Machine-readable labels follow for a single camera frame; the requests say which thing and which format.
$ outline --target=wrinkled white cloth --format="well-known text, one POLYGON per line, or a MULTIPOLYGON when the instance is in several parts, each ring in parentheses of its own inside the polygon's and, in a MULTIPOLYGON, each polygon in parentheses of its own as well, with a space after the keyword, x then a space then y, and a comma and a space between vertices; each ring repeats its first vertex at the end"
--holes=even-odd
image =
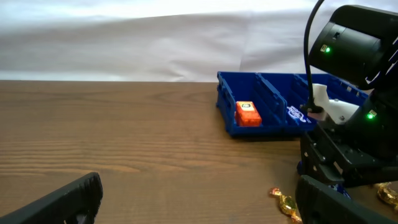
MULTIPOLYGON (((315 3, 4 0, 0 79, 216 82, 219 70, 302 73, 315 3)), ((398 11, 398 1, 326 0, 310 45, 345 4, 398 11)))

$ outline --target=blue tray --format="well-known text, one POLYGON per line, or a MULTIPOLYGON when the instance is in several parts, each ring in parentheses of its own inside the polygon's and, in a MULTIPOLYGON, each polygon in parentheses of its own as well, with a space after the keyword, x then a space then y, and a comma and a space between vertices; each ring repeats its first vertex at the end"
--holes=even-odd
MULTIPOLYGON (((307 102, 308 84, 305 74, 218 72, 217 107, 231 136, 299 135, 312 130, 316 121, 306 117, 300 105, 307 102), (237 101, 252 101, 262 124, 240 127, 234 114, 237 101)), ((313 75, 314 83, 328 85, 330 98, 361 105, 367 94, 331 75, 313 75)))

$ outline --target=wooden table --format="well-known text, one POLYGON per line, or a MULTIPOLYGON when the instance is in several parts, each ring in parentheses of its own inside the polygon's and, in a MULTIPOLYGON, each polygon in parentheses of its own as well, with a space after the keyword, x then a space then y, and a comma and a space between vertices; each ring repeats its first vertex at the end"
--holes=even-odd
MULTIPOLYGON (((298 139, 231 139, 216 94, 215 83, 0 82, 0 216, 97 171, 98 224, 290 223, 267 192, 294 195, 298 139)), ((398 220, 374 189, 349 192, 398 220)))

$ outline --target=white fabric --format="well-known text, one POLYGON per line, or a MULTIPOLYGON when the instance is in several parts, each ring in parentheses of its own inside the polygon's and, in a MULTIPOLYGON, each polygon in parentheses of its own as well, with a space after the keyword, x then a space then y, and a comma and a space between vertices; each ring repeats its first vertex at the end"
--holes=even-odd
MULTIPOLYGON (((219 70, 300 73, 315 2, 3 0, 0 79, 216 82, 219 70)), ((344 4, 398 11, 398 1, 326 0, 310 44, 344 4)))

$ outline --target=gold wrapped candy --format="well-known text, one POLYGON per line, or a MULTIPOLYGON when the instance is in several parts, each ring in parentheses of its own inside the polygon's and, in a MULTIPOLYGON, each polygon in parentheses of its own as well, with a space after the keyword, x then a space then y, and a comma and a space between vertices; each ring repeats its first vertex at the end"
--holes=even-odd
POLYGON ((376 186, 378 187, 377 196, 383 202, 386 202, 387 204, 393 206, 394 210, 398 212, 398 194, 388 187, 390 184, 390 182, 376 184, 376 186))
POLYGON ((280 208, 280 210, 284 214, 290 216, 294 223, 303 223, 301 218, 296 214, 296 212, 297 212, 297 204, 296 204, 296 201, 293 200, 291 196, 282 195, 282 192, 280 192, 279 188, 276 188, 276 187, 272 188, 269 191, 269 194, 271 196, 279 197, 279 208, 280 208))

